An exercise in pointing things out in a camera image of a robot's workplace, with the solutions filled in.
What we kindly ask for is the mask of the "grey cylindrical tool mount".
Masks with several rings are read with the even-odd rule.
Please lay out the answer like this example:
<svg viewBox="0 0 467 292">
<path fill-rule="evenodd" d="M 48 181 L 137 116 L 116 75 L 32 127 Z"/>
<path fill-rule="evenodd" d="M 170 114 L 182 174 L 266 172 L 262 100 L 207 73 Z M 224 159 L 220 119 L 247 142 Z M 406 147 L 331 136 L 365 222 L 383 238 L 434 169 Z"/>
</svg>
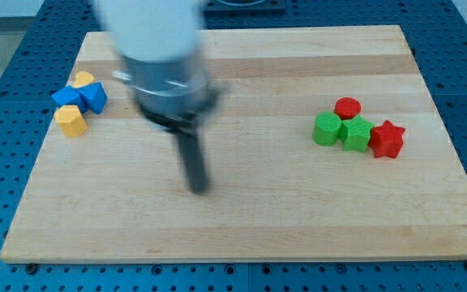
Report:
<svg viewBox="0 0 467 292">
<path fill-rule="evenodd" d="M 199 51 L 165 61 L 122 60 L 112 76 L 132 89 L 144 117 L 168 132 L 195 133 L 226 92 L 212 81 Z"/>
</svg>

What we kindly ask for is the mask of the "black pusher rod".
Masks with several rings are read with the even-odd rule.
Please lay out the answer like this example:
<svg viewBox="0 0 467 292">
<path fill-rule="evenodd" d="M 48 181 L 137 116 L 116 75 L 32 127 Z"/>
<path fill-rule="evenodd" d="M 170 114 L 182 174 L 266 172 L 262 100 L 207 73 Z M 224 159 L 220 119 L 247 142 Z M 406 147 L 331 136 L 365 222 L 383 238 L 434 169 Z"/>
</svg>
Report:
<svg viewBox="0 0 467 292">
<path fill-rule="evenodd" d="M 178 132 L 175 137 L 190 191 L 194 194 L 205 193 L 209 180 L 199 136 L 195 132 Z"/>
</svg>

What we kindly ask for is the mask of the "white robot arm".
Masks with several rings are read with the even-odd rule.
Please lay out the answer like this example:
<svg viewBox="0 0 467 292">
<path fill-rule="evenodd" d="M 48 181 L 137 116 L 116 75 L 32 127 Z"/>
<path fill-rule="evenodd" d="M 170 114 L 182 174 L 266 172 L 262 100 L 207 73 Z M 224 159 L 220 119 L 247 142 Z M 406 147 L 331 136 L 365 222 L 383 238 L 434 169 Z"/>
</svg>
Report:
<svg viewBox="0 0 467 292">
<path fill-rule="evenodd" d="M 144 117 L 176 139 L 188 188 L 205 193 L 209 177 L 199 126 L 223 93 L 203 56 L 201 1 L 95 0 L 96 17 L 112 37 Z"/>
</svg>

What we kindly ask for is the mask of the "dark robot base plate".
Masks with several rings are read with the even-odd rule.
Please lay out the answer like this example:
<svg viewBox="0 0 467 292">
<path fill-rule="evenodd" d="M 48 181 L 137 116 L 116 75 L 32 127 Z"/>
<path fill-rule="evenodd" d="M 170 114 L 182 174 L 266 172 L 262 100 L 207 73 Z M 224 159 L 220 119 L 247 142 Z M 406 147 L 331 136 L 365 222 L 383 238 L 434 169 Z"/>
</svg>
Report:
<svg viewBox="0 0 467 292">
<path fill-rule="evenodd" d="M 232 12 L 285 12 L 285 0 L 207 0 L 204 11 L 209 14 Z"/>
</svg>

